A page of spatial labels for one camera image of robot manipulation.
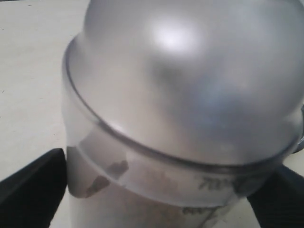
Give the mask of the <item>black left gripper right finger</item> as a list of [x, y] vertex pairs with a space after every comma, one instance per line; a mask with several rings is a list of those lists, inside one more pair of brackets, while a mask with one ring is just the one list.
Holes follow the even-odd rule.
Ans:
[[262, 228], [304, 226], [304, 178], [282, 166], [247, 197]]

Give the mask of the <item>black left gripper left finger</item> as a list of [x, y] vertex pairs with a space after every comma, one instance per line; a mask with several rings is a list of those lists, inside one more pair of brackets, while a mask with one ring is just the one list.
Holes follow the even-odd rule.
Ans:
[[0, 182], [0, 226], [48, 228], [66, 187], [65, 153], [52, 149]]

